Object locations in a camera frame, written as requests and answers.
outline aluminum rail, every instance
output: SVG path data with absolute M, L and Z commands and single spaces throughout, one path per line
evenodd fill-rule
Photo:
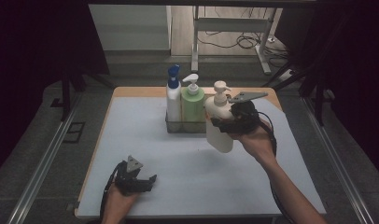
M 314 125 L 318 136 L 322 140 L 324 148 L 326 149 L 327 155 L 331 161 L 331 165 L 335 170 L 335 173 L 338 176 L 341 185 L 344 188 L 344 191 L 358 216 L 358 220 L 362 224 L 373 224 L 373 220 L 370 212 L 368 211 L 367 205 L 364 203 L 360 193 L 358 192 L 358 189 L 344 168 L 344 164 L 336 152 L 334 145 L 330 141 L 326 130 L 317 122 L 314 116 L 314 108 L 311 100 L 309 98 L 302 98 L 302 102 L 305 104 L 309 119 L 312 121 L 312 124 Z
M 77 108 L 81 100 L 81 97 L 81 92 L 76 93 L 70 113 L 68 114 L 66 120 L 62 121 L 59 125 L 59 128 L 53 136 L 53 139 L 50 142 L 48 149 L 44 153 L 43 157 L 41 158 L 39 164 L 35 169 L 35 172 L 33 173 L 32 177 L 27 183 L 27 186 L 21 194 L 21 197 L 19 198 L 17 204 L 15 205 L 15 208 L 12 211 L 7 223 L 22 224 L 23 221 L 26 219 L 30 207 L 35 201 L 35 196 L 41 188 L 41 185 L 49 171 L 49 168 L 52 165 L 53 159 L 55 158 L 56 153 L 59 150 L 64 135 L 66 134 L 70 126 L 70 123 L 77 112 Z

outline black curtain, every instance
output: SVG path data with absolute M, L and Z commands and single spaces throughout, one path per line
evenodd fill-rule
M 63 72 L 109 74 L 88 5 L 0 0 L 0 166 Z
M 379 1 L 360 1 L 326 64 L 331 106 L 379 170 Z

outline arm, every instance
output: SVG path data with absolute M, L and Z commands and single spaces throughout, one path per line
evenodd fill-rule
M 140 193 L 135 193 L 131 196 L 124 196 L 113 183 L 108 190 L 102 224 L 118 224 L 129 213 L 139 195 Z
M 261 127 L 249 134 L 231 134 L 231 138 L 239 140 L 260 163 L 277 197 L 295 223 L 327 223 L 279 166 L 269 136 Z

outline human hand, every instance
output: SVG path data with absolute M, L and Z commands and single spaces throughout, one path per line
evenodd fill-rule
M 271 125 L 263 119 L 261 122 L 271 129 Z M 268 133 L 260 126 L 251 133 L 229 133 L 233 140 L 242 143 L 245 150 L 254 157 L 262 166 L 277 163 L 274 156 L 271 139 Z
M 108 190 L 102 224 L 118 224 L 131 209 L 140 193 L 124 196 L 113 183 Z

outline lotion bottle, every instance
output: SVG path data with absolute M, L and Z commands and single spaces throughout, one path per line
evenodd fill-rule
M 199 76 L 191 74 L 183 82 L 191 82 L 181 91 L 183 128 L 187 133 L 198 133 L 204 122 L 204 90 L 196 85 Z
M 206 119 L 206 138 L 207 142 L 220 152 L 227 153 L 232 150 L 233 140 L 226 134 L 222 133 L 218 127 L 213 126 L 211 118 L 216 119 L 233 119 L 231 105 L 228 103 L 224 91 L 231 89 L 227 87 L 224 81 L 217 81 L 214 85 L 216 94 L 207 98 L 204 102 L 205 119 Z
M 169 79 L 166 85 L 167 121 L 168 130 L 176 132 L 180 129 L 181 121 L 181 84 L 178 80 L 178 64 L 169 68 Z

